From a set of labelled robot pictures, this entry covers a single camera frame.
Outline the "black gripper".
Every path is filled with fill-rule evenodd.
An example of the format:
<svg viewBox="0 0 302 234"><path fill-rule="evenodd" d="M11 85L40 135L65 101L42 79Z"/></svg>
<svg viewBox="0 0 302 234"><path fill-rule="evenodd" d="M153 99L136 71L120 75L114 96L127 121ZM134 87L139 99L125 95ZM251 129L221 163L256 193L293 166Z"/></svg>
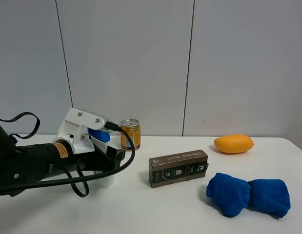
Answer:
<svg viewBox="0 0 302 234"><path fill-rule="evenodd" d="M107 172L117 169L125 158L125 150L115 149L108 146L104 153L100 148L95 147L93 152L83 154L72 154L70 158L74 164L78 164L82 171Z"/></svg>

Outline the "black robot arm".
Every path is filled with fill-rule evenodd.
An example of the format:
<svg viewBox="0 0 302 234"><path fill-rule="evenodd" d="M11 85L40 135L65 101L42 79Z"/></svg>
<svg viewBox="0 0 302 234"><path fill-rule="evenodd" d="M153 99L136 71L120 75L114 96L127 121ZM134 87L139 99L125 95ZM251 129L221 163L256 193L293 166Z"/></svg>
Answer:
<svg viewBox="0 0 302 234"><path fill-rule="evenodd" d="M79 177L84 171L99 175L118 169L125 150L108 145L111 119L98 114L70 108L57 136L50 143L17 146L17 140L33 137L39 129L26 135L8 134L0 125L0 188L28 185L59 175Z"/></svg>

